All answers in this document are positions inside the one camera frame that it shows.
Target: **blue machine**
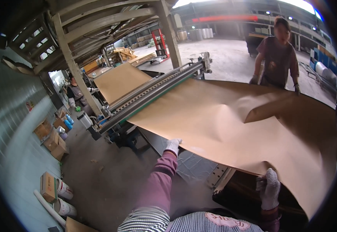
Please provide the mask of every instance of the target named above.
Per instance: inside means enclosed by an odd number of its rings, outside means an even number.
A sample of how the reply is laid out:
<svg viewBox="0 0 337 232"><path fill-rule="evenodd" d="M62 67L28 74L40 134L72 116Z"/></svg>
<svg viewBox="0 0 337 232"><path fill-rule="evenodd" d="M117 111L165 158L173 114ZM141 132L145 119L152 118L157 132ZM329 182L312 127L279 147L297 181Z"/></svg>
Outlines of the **blue machine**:
<svg viewBox="0 0 337 232"><path fill-rule="evenodd" d="M335 75L337 75L337 63L329 58L318 48L314 48L314 53L310 53L310 67L315 71L317 62L323 63L328 69L330 69Z"/></svg>

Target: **brown paper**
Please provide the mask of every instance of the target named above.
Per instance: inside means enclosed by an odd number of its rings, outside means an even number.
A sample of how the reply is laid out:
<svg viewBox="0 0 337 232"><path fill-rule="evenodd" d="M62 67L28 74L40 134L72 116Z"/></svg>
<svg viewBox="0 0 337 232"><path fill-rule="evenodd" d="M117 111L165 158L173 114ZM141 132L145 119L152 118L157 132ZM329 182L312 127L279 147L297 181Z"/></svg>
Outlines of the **brown paper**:
<svg viewBox="0 0 337 232"><path fill-rule="evenodd" d="M287 90L188 79L129 122L250 174L272 167L308 218L336 170L334 110Z"/></svg>
<svg viewBox="0 0 337 232"><path fill-rule="evenodd" d="M94 82L111 104L150 79L149 75L127 62L101 74Z"/></svg>

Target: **woman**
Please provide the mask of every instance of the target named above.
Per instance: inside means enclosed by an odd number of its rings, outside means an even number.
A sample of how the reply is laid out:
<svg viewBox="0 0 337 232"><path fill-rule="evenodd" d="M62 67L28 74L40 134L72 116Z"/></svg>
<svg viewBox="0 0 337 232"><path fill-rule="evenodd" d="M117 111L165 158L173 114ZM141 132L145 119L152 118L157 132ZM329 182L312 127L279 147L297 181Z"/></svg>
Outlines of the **woman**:
<svg viewBox="0 0 337 232"><path fill-rule="evenodd" d="M171 178L177 169L181 139L167 141L163 155L152 170L134 210L118 227L118 232L277 232L279 230L278 195L281 183L268 169L256 178L261 198L261 220L255 225L210 209L200 209L170 221Z"/></svg>
<svg viewBox="0 0 337 232"><path fill-rule="evenodd" d="M290 69L295 92L299 95L300 87L297 82L299 67L295 49L289 43L291 27L287 20L282 17L276 17L274 21L274 34L275 36L263 39L257 48L259 54L256 57L255 71L250 84L257 85L259 83L261 62L265 59L260 85L284 89L287 83L288 69Z"/></svg>
<svg viewBox="0 0 337 232"><path fill-rule="evenodd" d="M73 77L72 73L69 73L70 85L67 88L67 96L69 98L70 106L75 108L76 106L81 107L81 110L88 116L92 116L94 113L91 106L88 104L86 98L83 96L81 89L79 88L77 81ZM98 88L87 88L88 91L94 92L98 91Z"/></svg>

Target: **paper cutting machine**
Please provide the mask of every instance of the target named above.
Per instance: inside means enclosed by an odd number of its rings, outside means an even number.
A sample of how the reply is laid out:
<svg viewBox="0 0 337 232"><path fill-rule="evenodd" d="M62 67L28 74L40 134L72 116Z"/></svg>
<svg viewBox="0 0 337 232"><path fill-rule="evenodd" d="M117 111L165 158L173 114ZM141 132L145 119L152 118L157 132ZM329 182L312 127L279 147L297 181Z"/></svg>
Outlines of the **paper cutting machine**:
<svg viewBox="0 0 337 232"><path fill-rule="evenodd" d="M85 114L81 115L79 119L86 122L87 125L85 127L91 132L95 140L106 133L105 138L109 143L117 143L123 140L121 146L129 146L125 144L131 143L131 141L125 140L130 139L127 134L130 134L129 130L134 125L126 120L186 79L204 79L205 73L212 73L210 69L210 63L212 63L210 54L203 52L201 55L198 57L197 62L193 62L193 59L191 59L191 62L166 74L152 78L119 98L113 104L103 107L101 111L104 114L104 118L101 115L99 122L93 123L92 120L87 119L88 116Z"/></svg>

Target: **red pallet jack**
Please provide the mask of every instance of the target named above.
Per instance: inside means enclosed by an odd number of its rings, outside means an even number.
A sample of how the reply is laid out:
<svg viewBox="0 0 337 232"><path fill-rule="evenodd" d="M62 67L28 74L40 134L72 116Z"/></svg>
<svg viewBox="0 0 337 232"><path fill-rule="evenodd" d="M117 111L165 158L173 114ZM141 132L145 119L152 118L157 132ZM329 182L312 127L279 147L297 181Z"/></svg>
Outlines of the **red pallet jack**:
<svg viewBox="0 0 337 232"><path fill-rule="evenodd" d="M155 38L154 32L158 31L160 39ZM161 32L161 29L157 30L152 30L152 36L155 44L155 48L157 49L155 52L157 54L157 57L153 57L150 60L150 64L152 63L162 63L170 58L170 54L168 54L166 45L165 45L165 40L163 39L163 34Z"/></svg>

